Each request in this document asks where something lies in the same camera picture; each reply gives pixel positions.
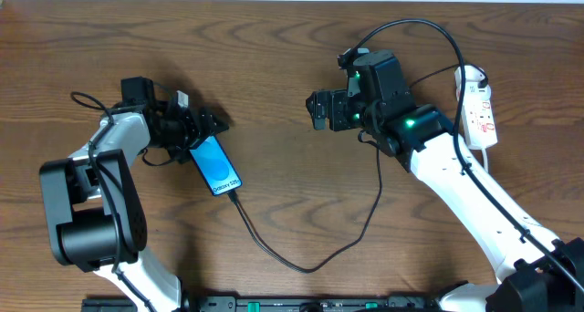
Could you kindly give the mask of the blue Samsung Galaxy smartphone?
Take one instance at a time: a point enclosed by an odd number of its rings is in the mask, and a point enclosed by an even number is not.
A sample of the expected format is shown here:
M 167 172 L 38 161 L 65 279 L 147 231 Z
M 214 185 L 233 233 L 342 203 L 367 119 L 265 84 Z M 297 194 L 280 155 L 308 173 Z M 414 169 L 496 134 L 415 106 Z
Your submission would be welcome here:
M 239 174 L 215 136 L 208 137 L 196 149 L 191 149 L 190 153 L 213 196 L 242 186 Z

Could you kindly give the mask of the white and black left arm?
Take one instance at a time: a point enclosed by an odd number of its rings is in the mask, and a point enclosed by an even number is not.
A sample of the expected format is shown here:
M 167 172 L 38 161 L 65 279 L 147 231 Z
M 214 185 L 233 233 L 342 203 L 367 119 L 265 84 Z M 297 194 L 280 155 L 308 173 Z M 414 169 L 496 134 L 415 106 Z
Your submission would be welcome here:
M 61 265 L 109 280 L 122 298 L 86 298 L 84 311 L 196 311 L 180 277 L 148 248 L 145 213 L 130 167 L 150 148 L 184 163 L 191 149 L 228 130 L 208 108 L 195 109 L 177 91 L 157 99 L 156 82 L 125 78 L 111 107 L 73 91 L 79 105 L 102 115 L 97 131 L 67 158 L 45 162 L 40 187 L 50 248 Z

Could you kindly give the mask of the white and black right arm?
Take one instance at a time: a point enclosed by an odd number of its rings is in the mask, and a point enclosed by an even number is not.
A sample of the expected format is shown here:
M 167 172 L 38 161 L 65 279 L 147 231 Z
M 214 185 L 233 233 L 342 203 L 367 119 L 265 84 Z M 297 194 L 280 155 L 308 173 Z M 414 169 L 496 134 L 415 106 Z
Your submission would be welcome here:
M 419 106 L 390 50 L 362 49 L 344 89 L 307 99 L 317 130 L 358 128 L 384 154 L 430 187 L 476 240 L 495 272 L 492 286 L 457 285 L 440 294 L 445 311 L 580 311 L 583 241 L 562 242 L 529 216 L 478 163 L 453 124 Z

